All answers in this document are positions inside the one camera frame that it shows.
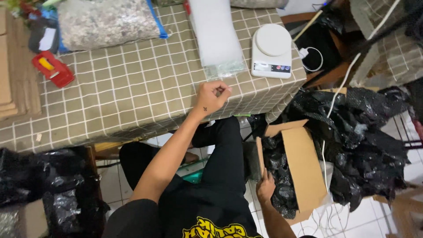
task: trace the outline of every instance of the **black pants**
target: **black pants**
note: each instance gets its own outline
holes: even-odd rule
[[[216,146],[204,167],[200,186],[206,185],[236,193],[245,193],[242,137],[236,117],[217,120],[210,127],[198,128],[192,139],[192,145],[195,148]],[[132,190],[135,189],[141,175],[157,151],[158,148],[139,142],[131,142],[122,146],[119,159]],[[164,194],[192,185],[176,174]]]

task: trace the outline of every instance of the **red tape dispenser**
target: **red tape dispenser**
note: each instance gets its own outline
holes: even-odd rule
[[[41,51],[32,59],[32,64],[58,88],[68,85],[74,79],[71,70],[50,51]]]

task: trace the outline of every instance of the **blue-edged bag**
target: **blue-edged bag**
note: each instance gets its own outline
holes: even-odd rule
[[[71,51],[168,38],[150,0],[66,0],[58,18],[63,46]]]

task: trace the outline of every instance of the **digital kitchen scale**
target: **digital kitchen scale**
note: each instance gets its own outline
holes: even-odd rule
[[[291,76],[292,39],[281,25],[265,24],[253,36],[251,74],[256,77]]]

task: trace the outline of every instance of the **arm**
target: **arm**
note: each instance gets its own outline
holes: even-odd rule
[[[297,236],[292,231],[291,226],[289,226],[288,222],[276,211],[270,202],[275,188],[275,180],[272,174],[264,168],[263,177],[257,183],[256,192],[263,211],[267,234],[271,238],[296,238]]]
[[[201,120],[219,110],[231,95],[232,88],[222,81],[202,83],[197,104],[188,117],[147,166],[130,200],[150,199],[159,202],[160,195],[172,180]]]

